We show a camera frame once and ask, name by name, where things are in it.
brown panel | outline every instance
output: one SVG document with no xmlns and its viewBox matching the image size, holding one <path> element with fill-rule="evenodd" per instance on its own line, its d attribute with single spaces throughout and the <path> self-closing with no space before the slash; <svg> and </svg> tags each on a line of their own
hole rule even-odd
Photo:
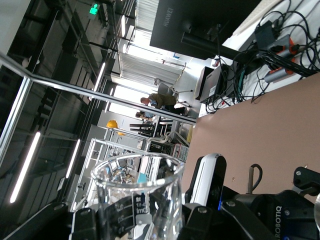
<svg viewBox="0 0 320 240">
<path fill-rule="evenodd" d="M 224 184 L 244 194 L 249 167 L 260 164 L 263 177 L 254 191 L 279 193 L 293 187 L 294 170 L 308 165 L 320 172 L 320 73 L 197 120 L 182 190 L 196 161 L 220 153 L 227 161 Z"/>
</svg>

screw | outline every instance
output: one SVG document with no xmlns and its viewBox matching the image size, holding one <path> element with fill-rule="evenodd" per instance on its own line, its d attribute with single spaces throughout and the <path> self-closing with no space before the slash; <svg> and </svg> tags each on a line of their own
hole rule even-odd
<svg viewBox="0 0 320 240">
<path fill-rule="evenodd" d="M 198 212 L 201 214 L 205 214 L 207 212 L 207 209 L 203 206 L 198 207 Z"/>
<path fill-rule="evenodd" d="M 236 205 L 233 201 L 226 201 L 225 204 L 227 204 L 229 207 L 234 207 Z"/>
</svg>

seated person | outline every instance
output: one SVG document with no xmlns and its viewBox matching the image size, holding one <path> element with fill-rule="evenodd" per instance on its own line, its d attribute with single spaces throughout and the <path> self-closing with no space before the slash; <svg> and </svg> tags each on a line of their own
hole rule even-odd
<svg viewBox="0 0 320 240">
<path fill-rule="evenodd" d="M 135 114 L 135 117 L 136 118 L 141 118 L 141 119 L 144 119 L 144 120 L 147 120 L 147 121 L 152 121 L 152 118 L 154 117 L 155 115 L 152 114 L 152 113 L 149 113 L 149 112 L 144 112 L 144 111 L 140 111 L 140 112 L 137 112 Z"/>
<path fill-rule="evenodd" d="M 151 104 L 151 106 L 155 107 L 156 109 L 161 109 L 164 107 L 164 109 L 169 110 L 173 114 L 185 115 L 187 112 L 186 107 L 175 108 L 177 103 L 176 98 L 168 94 L 152 93 L 148 98 L 142 97 L 140 102 L 145 105 Z"/>
</svg>

glass beaker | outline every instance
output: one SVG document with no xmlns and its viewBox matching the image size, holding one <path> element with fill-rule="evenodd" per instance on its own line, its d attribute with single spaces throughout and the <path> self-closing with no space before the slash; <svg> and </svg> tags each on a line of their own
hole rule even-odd
<svg viewBox="0 0 320 240">
<path fill-rule="evenodd" d="M 161 153 L 107 159 L 91 171 L 104 240 L 175 240 L 182 228 L 184 163 Z"/>
</svg>

green exit sign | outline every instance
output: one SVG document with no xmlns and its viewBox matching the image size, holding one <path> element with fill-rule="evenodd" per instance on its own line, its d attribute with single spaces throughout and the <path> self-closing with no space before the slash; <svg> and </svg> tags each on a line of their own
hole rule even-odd
<svg viewBox="0 0 320 240">
<path fill-rule="evenodd" d="M 90 19 L 95 19 L 97 13 L 98 13 L 98 9 L 99 9 L 100 5 L 97 3 L 93 3 L 91 5 L 90 11 L 89 11 L 89 18 Z"/>
</svg>

